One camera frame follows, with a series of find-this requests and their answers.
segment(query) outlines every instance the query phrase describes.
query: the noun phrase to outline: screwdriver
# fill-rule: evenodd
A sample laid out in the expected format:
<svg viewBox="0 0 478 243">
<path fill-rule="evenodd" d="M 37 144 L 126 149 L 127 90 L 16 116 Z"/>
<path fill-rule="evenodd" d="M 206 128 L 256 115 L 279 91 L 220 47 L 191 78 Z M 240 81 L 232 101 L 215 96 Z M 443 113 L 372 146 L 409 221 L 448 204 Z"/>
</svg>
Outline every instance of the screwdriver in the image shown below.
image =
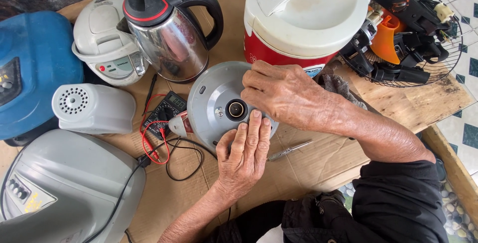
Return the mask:
<svg viewBox="0 0 478 243">
<path fill-rule="evenodd" d="M 312 142 L 314 142 L 314 141 L 309 141 L 309 142 L 302 143 L 302 144 L 297 145 L 297 146 L 294 146 L 294 147 L 287 148 L 287 149 L 285 149 L 285 150 L 283 150 L 283 151 L 278 152 L 277 154 L 273 154 L 273 155 L 267 157 L 266 160 L 267 160 L 268 162 L 273 161 L 273 160 L 276 160 L 276 159 L 278 159 L 278 158 L 280 158 L 280 157 L 282 157 L 282 156 L 285 156 L 285 155 L 289 154 L 289 153 L 292 152 L 292 151 L 297 150 L 298 148 L 302 148 L 302 147 L 304 147 L 305 145 L 309 145 L 309 144 L 312 143 Z"/>
</svg>

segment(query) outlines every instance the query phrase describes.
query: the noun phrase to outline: black kettle handle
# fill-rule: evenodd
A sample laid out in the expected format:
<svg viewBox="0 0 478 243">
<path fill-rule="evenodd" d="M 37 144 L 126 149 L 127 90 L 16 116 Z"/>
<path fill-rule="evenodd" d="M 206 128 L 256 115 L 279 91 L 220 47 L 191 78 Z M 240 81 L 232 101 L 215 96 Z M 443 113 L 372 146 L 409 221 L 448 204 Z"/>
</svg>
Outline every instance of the black kettle handle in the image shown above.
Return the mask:
<svg viewBox="0 0 478 243">
<path fill-rule="evenodd" d="M 224 18 L 218 0 L 176 0 L 175 2 L 176 3 L 172 4 L 180 8 L 188 8 L 192 6 L 206 7 L 207 12 L 214 20 L 214 26 L 212 27 L 211 33 L 205 38 L 206 49 L 211 50 L 212 47 L 218 43 L 224 30 Z"/>
</svg>

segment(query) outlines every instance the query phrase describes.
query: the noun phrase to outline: red trim ring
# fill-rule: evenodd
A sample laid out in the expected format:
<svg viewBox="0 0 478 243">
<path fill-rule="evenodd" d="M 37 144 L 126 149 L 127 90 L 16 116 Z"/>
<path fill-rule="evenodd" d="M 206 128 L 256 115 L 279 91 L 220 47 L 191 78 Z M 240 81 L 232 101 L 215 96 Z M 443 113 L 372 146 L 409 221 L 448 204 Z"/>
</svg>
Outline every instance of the red trim ring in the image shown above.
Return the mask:
<svg viewBox="0 0 478 243">
<path fill-rule="evenodd" d="M 166 2 L 165 0 L 162 0 L 164 4 L 166 4 L 166 6 L 164 6 L 163 10 L 161 10 L 158 14 L 154 15 L 154 16 L 151 16 L 151 17 L 148 17 L 148 18 L 137 18 L 137 17 L 134 17 L 132 16 L 131 14 L 129 14 L 124 6 L 124 3 L 126 2 L 126 0 L 123 2 L 123 11 L 125 12 L 126 15 L 128 15 L 128 17 L 130 17 L 131 19 L 133 20 L 136 20 L 136 21 L 149 21 L 149 20 L 154 20 L 156 18 L 158 18 L 159 16 L 161 16 L 167 9 L 168 9 L 168 2 Z"/>
</svg>

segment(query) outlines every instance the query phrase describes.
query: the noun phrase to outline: blue plastic container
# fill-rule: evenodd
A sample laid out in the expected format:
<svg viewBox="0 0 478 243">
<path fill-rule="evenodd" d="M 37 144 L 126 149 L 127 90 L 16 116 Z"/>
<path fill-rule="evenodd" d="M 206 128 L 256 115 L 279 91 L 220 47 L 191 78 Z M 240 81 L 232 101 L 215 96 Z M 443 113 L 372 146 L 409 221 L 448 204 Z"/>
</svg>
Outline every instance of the blue plastic container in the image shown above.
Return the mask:
<svg viewBox="0 0 478 243">
<path fill-rule="evenodd" d="M 53 11 L 0 22 L 0 140 L 50 120 L 56 89 L 83 81 L 82 63 L 71 51 L 73 40 L 71 23 Z"/>
</svg>

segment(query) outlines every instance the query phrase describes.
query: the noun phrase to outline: gray cloth rag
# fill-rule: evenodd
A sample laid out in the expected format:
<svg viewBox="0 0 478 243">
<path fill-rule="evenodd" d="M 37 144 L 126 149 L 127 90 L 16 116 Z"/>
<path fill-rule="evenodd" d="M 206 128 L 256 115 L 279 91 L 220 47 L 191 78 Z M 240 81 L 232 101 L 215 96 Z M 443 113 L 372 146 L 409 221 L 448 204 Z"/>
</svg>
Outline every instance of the gray cloth rag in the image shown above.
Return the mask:
<svg viewBox="0 0 478 243">
<path fill-rule="evenodd" d="M 355 96 L 350 93 L 349 83 L 344 81 L 341 76 L 324 74 L 323 79 L 325 90 L 332 93 L 340 94 L 345 99 L 352 102 L 354 105 L 361 107 L 364 110 L 368 110 L 364 102 L 358 101 Z"/>
</svg>

